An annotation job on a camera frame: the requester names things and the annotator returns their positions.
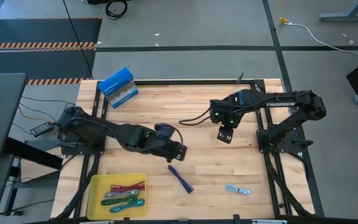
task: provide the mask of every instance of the wooden table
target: wooden table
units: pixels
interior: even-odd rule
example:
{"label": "wooden table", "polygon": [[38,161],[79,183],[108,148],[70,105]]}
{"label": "wooden table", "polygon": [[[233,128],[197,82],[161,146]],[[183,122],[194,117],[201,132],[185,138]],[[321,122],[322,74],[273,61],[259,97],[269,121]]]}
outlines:
{"label": "wooden table", "polygon": [[[280,79],[265,79],[267,93],[282,92]],[[97,81],[82,81],[77,105],[91,113]],[[183,162],[172,166],[194,187],[188,194],[168,170],[162,157],[128,152],[113,138],[107,138],[98,174],[144,172],[147,175],[147,213],[131,220],[232,219],[273,218],[272,199],[263,155],[256,138],[258,128],[255,113],[245,114],[234,131],[233,140],[226,144],[216,139],[219,125],[210,121],[198,126],[182,126],[181,119],[199,116],[209,107],[210,99],[223,99],[249,85],[142,85],[139,94],[114,110],[108,109],[106,119],[115,123],[140,124],[154,128],[156,123],[168,123],[178,128],[188,147]],[[274,123],[288,115],[288,108],[272,108]],[[175,133],[173,139],[179,141]],[[314,212],[303,164],[288,154],[282,154],[282,164],[288,188],[311,213]],[[51,217],[56,217],[78,189],[83,156],[70,161],[60,173]],[[225,184],[250,189],[250,195],[227,192]],[[277,187],[279,202],[281,191]],[[84,193],[81,216],[86,215],[88,191]]]}

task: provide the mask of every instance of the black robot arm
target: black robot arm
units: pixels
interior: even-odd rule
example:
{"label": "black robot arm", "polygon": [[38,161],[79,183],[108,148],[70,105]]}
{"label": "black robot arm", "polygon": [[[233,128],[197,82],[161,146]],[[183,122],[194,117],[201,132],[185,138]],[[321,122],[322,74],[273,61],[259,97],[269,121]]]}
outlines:
{"label": "black robot arm", "polygon": [[175,129],[168,124],[156,124],[155,130],[141,125],[115,124],[85,113],[80,107],[66,108],[58,121],[59,138],[74,133],[88,147],[99,144],[100,136],[117,139],[122,148],[131,152],[161,156],[171,162],[183,161],[187,147],[170,140]]}
{"label": "black robot arm", "polygon": [[261,93],[257,90],[241,90],[223,100],[210,101],[210,117],[213,123],[221,123],[218,139],[230,143],[233,129],[237,128],[244,114],[269,107],[298,107],[298,111],[280,124],[274,124],[264,132],[266,142],[283,141],[286,133],[307,120],[319,120],[326,116],[323,100],[312,91],[293,93]]}

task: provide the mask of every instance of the concrete floor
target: concrete floor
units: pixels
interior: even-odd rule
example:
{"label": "concrete floor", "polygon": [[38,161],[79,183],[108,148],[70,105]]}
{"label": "concrete floor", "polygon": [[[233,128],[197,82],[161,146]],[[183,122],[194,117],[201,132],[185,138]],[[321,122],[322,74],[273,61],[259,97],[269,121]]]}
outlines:
{"label": "concrete floor", "polygon": [[[66,0],[72,17],[103,17],[98,47],[155,47],[188,45],[264,45],[272,38],[262,1],[259,0],[149,0],[129,1],[127,14],[117,21],[106,19],[104,4]],[[281,46],[318,45],[301,27],[280,26],[276,20],[278,0],[268,0]],[[319,22],[320,12],[347,11],[356,0],[287,0],[279,16],[308,26],[313,34],[331,45],[358,45],[358,22]],[[5,0],[0,18],[66,17],[61,0]],[[283,53],[294,90],[312,89],[328,109],[326,118],[304,125],[311,160],[327,217],[358,218],[358,105],[345,76],[358,66],[352,54],[319,51]],[[104,79],[122,67],[135,78],[282,78],[274,51],[165,51],[98,52],[93,75]],[[28,86],[24,95],[74,102],[78,85]],[[63,103],[22,100],[38,110],[60,115]],[[28,115],[40,116],[32,111]],[[40,124],[16,116],[14,122],[29,130]],[[16,127],[10,136],[33,139]],[[54,188],[21,190],[15,206],[54,196]],[[0,223],[46,220],[51,204],[28,208],[23,217],[1,217]]]}

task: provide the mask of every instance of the blue box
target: blue box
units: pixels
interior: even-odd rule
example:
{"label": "blue box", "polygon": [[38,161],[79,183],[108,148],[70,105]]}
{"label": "blue box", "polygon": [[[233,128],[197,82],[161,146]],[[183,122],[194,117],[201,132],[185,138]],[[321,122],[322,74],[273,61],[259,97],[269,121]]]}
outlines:
{"label": "blue box", "polygon": [[106,96],[115,109],[138,93],[134,77],[128,68],[112,74],[98,84],[100,91]]}

